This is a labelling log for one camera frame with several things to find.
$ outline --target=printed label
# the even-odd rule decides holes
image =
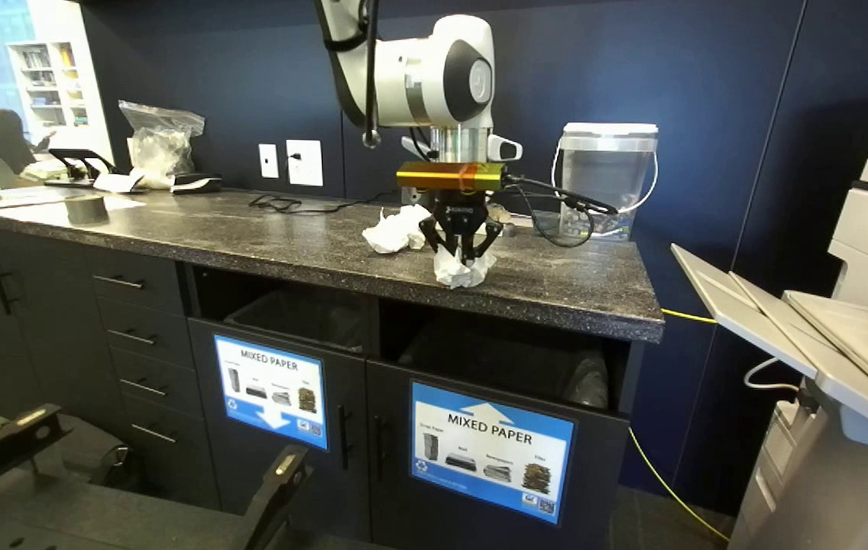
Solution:
[[[412,382],[408,474],[499,506],[560,523],[575,425]]]
[[[228,336],[213,341],[228,419],[329,448],[316,359]]]

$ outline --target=wall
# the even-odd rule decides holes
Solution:
[[[769,290],[824,290],[828,229],[868,155],[868,7],[859,0],[400,0],[384,38],[469,9],[499,46],[499,136],[544,178],[567,118],[656,121],[664,180],[635,240],[664,307],[701,310],[666,245]],[[336,197],[393,190],[400,150],[367,152],[336,111],[309,3],[92,0],[88,35],[113,137],[120,98],[207,117],[203,172],[260,187],[256,144],[329,137]],[[648,347],[635,432],[696,504],[737,511],[773,393],[740,377],[762,361],[721,330],[668,325]],[[654,487],[635,458],[625,484]]]

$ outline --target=countertop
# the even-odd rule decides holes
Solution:
[[[433,282],[430,252],[379,256],[367,247],[360,233],[379,220],[379,205],[276,215],[247,209],[253,197],[111,197],[111,220],[88,225],[70,224],[62,202],[0,209],[0,229],[612,339],[664,336],[659,307],[630,240],[554,247],[530,229],[509,229],[493,247],[499,264],[488,277],[450,290]]]

